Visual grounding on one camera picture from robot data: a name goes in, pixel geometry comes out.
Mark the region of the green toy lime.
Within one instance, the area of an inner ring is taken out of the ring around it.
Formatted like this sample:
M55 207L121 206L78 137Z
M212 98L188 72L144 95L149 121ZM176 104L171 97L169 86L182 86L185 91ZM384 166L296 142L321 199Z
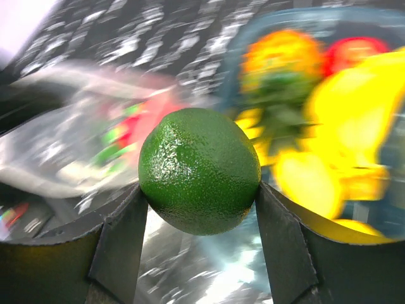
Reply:
M175 228L198 236L238 226L261 180L259 158L243 131L203 108L162 119L142 146L138 174L151 208Z

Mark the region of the red toy pepper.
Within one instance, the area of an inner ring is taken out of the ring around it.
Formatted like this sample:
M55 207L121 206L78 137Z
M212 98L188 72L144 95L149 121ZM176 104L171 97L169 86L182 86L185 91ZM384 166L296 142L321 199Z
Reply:
M138 99L135 104L125 106L118 111L118 121L101 136L104 148L95 156L94 163L107 166L109 173L138 169L141 147L151 131L167 114L188 107L170 93Z

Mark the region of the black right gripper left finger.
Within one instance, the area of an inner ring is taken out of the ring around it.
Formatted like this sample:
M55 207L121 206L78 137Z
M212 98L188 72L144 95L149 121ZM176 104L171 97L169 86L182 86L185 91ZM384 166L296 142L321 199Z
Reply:
M146 217L135 184L38 237L1 242L1 303L85 303L92 287L133 303Z

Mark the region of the clear polka-dot zip bag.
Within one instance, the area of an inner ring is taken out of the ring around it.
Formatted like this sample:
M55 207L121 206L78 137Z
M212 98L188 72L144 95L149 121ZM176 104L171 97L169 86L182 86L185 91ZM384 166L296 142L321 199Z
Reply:
M214 108L173 77L67 61L1 86L1 182L50 198L119 189L137 169L109 173L94 163L118 111L170 93L190 107Z

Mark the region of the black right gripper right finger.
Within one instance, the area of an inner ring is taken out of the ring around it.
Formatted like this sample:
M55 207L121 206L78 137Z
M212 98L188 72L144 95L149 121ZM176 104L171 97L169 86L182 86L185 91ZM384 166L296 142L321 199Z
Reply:
M256 214L274 303L404 303L404 241L344 227L265 182Z

